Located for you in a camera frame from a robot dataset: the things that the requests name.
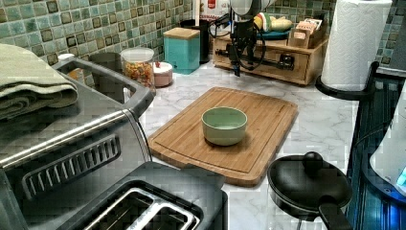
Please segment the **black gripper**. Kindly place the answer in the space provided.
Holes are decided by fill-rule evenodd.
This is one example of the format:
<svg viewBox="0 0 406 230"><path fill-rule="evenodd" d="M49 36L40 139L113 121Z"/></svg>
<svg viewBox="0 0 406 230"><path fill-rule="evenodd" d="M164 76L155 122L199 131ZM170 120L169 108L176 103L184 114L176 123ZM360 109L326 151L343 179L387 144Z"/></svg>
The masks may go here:
<svg viewBox="0 0 406 230"><path fill-rule="evenodd" d="M257 44L257 33L253 19L233 21L230 38L232 39L229 49L229 58L233 64L235 76L240 77L240 57L247 55L249 65L254 64L254 50Z"/></svg>

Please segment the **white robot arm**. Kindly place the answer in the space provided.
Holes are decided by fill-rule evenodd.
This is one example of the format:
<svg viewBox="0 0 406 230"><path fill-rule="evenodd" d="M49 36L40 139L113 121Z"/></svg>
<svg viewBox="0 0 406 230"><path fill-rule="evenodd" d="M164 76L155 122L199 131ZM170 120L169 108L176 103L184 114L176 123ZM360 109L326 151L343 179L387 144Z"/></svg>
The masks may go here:
<svg viewBox="0 0 406 230"><path fill-rule="evenodd" d="M240 67L247 70L257 68L254 64L254 50L257 45L257 33L260 28L254 23L254 17L276 0L230 0L231 45L229 59L236 76L240 76Z"/></svg>

